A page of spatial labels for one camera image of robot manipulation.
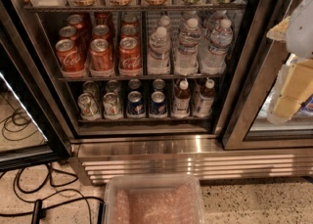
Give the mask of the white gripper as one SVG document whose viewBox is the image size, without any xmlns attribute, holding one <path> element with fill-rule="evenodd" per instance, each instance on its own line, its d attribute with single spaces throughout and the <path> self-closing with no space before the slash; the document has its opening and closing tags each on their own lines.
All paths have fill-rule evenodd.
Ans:
<svg viewBox="0 0 313 224">
<path fill-rule="evenodd" d="M 272 27 L 266 37 L 285 42 L 290 18 L 286 17 Z M 312 94 L 313 60 L 300 58 L 288 66 L 283 65 L 274 85 L 274 93 L 267 113 L 268 121 L 273 124 L 288 122 Z"/>
</svg>

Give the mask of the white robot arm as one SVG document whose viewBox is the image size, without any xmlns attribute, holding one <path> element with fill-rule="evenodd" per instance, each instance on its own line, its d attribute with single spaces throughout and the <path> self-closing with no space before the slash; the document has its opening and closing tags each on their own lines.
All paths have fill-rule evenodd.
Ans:
<svg viewBox="0 0 313 224">
<path fill-rule="evenodd" d="M 266 37 L 285 42 L 296 61 L 282 65 L 269 104 L 267 119 L 284 124 L 313 94 L 313 0 L 302 0 L 290 16 L 272 27 Z"/>
</svg>

